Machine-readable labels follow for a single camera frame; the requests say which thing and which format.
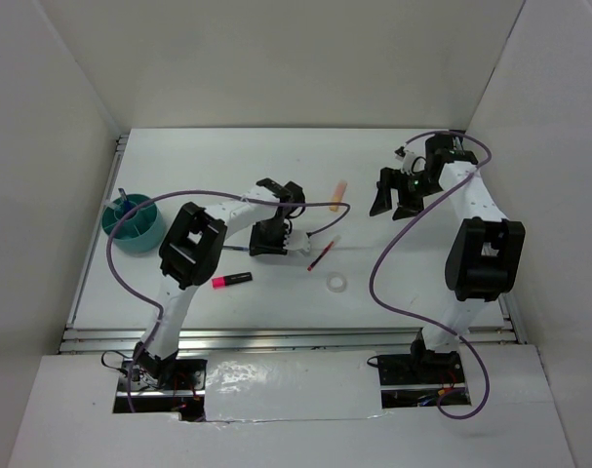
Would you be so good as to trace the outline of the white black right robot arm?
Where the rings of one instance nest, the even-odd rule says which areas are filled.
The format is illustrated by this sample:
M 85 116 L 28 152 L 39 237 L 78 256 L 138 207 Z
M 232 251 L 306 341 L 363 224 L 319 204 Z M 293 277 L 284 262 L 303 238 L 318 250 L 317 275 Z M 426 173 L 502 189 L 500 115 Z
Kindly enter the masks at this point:
M 512 290 L 526 230 L 494 202 L 481 177 L 486 163 L 461 146 L 465 134 L 428 131 L 422 138 L 424 155 L 401 146 L 395 152 L 401 167 L 380 170 L 369 214 L 390 212 L 415 226 L 433 211 L 424 200 L 434 195 L 439 203 L 450 201 L 458 219 L 444 268 L 449 305 L 441 318 L 427 320 L 411 346 L 411 375 L 429 382 L 451 363 L 459 338 L 476 317 Z

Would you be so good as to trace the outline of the orange highlighter marker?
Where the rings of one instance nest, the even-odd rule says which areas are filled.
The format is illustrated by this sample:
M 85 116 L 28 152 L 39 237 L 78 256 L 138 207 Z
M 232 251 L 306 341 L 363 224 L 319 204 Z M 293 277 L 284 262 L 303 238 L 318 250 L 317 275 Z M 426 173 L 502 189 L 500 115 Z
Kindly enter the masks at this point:
M 339 209 L 342 208 L 343 197 L 347 188 L 347 181 L 340 180 L 334 190 L 334 193 L 331 198 L 331 204 L 329 205 L 329 210 L 331 212 L 337 212 Z

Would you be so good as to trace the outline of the clear capped pen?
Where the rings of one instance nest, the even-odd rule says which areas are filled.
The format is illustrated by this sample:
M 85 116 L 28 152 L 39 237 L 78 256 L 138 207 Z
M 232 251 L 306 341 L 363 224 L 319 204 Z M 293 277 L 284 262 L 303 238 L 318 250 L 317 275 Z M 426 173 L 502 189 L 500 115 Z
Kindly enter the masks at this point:
M 106 200 L 104 202 L 104 205 L 108 210 L 111 210 L 113 212 L 115 217 L 121 217 L 124 214 L 124 210 L 122 209 L 122 207 L 116 204 L 114 201 Z

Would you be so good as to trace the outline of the red gel pen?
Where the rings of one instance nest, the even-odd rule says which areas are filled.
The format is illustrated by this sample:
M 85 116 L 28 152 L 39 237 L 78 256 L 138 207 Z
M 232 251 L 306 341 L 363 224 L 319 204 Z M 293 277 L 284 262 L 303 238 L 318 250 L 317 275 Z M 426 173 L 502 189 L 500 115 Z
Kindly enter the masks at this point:
M 336 245 L 340 242 L 341 236 L 336 235 L 333 239 L 326 245 L 321 252 L 312 260 L 312 262 L 306 267 L 307 272 L 312 272 L 313 269 L 322 261 L 322 259 L 333 249 Z

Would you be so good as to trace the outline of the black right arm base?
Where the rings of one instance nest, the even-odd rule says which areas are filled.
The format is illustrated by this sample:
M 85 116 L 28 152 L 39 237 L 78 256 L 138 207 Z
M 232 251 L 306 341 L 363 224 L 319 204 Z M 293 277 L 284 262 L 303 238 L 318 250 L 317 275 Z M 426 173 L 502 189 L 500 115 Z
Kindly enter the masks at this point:
M 377 370 L 382 386 L 456 386 L 465 381 L 456 352 L 428 352 L 421 357 L 412 354 L 377 355 L 369 358 L 366 364 Z

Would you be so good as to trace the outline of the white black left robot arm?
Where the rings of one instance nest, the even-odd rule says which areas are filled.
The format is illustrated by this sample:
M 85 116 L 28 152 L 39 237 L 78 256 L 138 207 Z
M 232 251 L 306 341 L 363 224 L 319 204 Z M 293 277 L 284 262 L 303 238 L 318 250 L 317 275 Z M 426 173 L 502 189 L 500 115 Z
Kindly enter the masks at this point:
M 285 255 L 289 218 L 304 202 L 296 183 L 265 178 L 232 201 L 207 208 L 189 202 L 179 209 L 159 248 L 162 281 L 154 318 L 134 349 L 145 382 L 163 389 L 175 380 L 183 322 L 193 296 L 214 276 L 225 241 L 250 227 L 249 255 Z

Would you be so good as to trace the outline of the blue gel pen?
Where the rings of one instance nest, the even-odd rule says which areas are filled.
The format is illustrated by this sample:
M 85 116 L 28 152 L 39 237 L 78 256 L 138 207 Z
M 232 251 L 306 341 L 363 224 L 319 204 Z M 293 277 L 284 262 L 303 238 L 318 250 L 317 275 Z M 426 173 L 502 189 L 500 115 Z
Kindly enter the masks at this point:
M 129 200 L 126 192 L 125 192 L 125 190 L 122 187 L 119 187 L 118 188 L 118 192 L 119 192 L 119 195 L 120 195 L 120 200 L 121 200 L 121 204 L 122 204 L 122 208 L 123 208 L 124 214 L 126 214 L 126 213 L 128 213 L 133 208 L 133 206 L 132 206 L 132 204 L 131 204 L 131 202 L 130 202 L 130 200 Z

